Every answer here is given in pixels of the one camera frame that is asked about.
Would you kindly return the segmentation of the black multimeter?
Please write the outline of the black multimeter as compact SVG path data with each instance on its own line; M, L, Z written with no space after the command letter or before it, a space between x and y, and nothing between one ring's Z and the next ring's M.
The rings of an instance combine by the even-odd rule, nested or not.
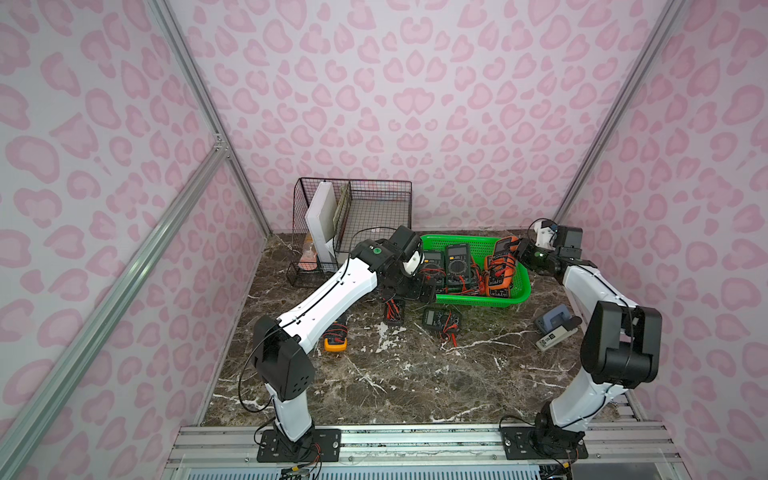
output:
M393 298L384 303L384 322L389 326L402 326L405 323L405 305L402 299Z

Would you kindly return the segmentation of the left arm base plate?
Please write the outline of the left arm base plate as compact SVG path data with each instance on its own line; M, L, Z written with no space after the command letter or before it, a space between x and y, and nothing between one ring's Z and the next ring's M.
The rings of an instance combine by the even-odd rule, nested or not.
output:
M258 463L304 463L319 458L337 462L342 431L333 428L311 428L297 441L291 441L279 430L265 430L259 440Z

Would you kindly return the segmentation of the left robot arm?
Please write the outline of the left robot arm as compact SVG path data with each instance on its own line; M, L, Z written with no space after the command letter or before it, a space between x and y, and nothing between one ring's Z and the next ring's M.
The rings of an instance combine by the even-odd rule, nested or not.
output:
M369 293L382 289L396 297L431 303L436 287L420 273L422 239L406 226L386 239L365 239L338 270L297 306L254 325L252 360L275 410L275 430L291 446L311 438L314 422L306 390L315 378L309 358L322 335Z

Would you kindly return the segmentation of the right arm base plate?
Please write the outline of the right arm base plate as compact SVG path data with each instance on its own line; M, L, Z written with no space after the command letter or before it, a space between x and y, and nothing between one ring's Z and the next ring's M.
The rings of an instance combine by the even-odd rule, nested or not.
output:
M502 427L502 446L507 460L566 460L587 459L584 432L572 432L559 427Z

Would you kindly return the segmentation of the yellow multimeter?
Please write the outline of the yellow multimeter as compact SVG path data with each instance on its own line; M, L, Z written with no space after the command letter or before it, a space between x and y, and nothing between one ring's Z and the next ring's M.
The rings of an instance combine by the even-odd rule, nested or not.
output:
M348 328L335 322L322 335L324 350L331 353L343 352L348 346Z

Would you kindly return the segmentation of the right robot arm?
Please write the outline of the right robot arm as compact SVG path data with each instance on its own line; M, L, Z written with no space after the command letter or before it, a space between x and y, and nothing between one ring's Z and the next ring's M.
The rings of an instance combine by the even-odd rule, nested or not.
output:
M586 323L581 368L566 390L536 415L531 443L550 455L574 453L609 401L656 378L662 314L629 299L582 257L582 229L547 218L531 227L535 236L521 240L516 260L563 286L577 317Z

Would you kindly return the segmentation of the green multimeter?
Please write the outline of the green multimeter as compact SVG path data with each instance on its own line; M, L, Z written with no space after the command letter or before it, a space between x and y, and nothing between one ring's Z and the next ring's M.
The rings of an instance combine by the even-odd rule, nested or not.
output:
M478 285L473 258L468 244L459 243L445 248L445 290L448 294L468 295Z

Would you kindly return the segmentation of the orange multimeter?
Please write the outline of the orange multimeter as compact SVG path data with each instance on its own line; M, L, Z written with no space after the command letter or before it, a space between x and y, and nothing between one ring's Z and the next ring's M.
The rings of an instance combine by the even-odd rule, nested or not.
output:
M484 286L491 298L509 298L517 271L515 253L520 239L511 235L496 241L493 252L485 258Z

